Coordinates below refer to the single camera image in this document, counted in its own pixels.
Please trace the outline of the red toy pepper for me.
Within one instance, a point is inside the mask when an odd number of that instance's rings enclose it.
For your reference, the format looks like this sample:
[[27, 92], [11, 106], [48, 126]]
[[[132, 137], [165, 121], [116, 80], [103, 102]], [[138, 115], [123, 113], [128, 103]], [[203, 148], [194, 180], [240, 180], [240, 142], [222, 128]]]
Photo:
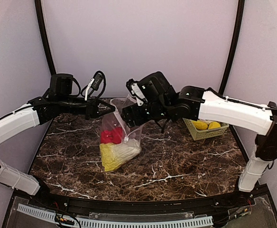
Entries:
[[101, 132], [100, 141], [103, 144], [113, 143], [120, 144], [122, 140], [123, 129], [121, 127], [116, 127], [113, 130], [104, 130]]

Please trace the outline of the clear zip top bag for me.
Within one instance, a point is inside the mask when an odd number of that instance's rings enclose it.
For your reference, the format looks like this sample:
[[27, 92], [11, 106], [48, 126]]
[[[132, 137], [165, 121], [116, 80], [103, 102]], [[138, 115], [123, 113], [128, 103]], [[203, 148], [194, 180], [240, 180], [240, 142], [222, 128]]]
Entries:
[[115, 111], [102, 118], [99, 145], [105, 172], [117, 170], [141, 152], [142, 126], [130, 128], [121, 117], [123, 108], [136, 103], [130, 96], [110, 100]]

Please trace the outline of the toy napa cabbage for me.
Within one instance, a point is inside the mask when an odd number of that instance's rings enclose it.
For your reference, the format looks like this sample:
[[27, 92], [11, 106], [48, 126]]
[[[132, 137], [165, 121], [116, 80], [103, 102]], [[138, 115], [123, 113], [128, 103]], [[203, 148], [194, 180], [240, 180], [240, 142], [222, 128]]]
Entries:
[[100, 154], [105, 172], [115, 171], [141, 152], [141, 146], [136, 139], [129, 139], [119, 144], [101, 143]]

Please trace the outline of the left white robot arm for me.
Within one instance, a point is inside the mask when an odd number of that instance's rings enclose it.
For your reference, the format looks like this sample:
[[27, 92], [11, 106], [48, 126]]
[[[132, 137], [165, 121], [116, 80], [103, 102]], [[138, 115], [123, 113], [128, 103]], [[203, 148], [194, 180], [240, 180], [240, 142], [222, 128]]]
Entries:
[[[100, 84], [106, 84], [102, 71], [97, 71], [88, 85], [78, 88], [75, 95], [72, 93], [73, 84], [78, 84], [78, 81], [71, 74], [52, 75], [50, 86], [42, 96], [31, 99], [17, 110], [0, 117], [0, 144], [61, 114], [84, 115], [89, 120], [115, 111], [115, 107], [101, 100], [99, 95], [92, 96]], [[41, 179], [25, 174], [2, 160], [0, 183], [31, 196], [49, 190]]]

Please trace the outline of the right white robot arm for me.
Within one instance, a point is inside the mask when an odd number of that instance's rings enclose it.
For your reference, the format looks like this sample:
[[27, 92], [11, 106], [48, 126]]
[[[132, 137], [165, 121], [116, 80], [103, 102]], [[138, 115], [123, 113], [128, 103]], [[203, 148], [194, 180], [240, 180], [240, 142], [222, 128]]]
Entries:
[[255, 151], [240, 175], [238, 189], [251, 192], [266, 167], [277, 159], [277, 106], [248, 103], [222, 96], [212, 88], [185, 86], [176, 92], [162, 72], [152, 73], [140, 81], [126, 83], [136, 97], [136, 104], [122, 109], [128, 127], [148, 121], [181, 118], [209, 120], [246, 128], [257, 134]]

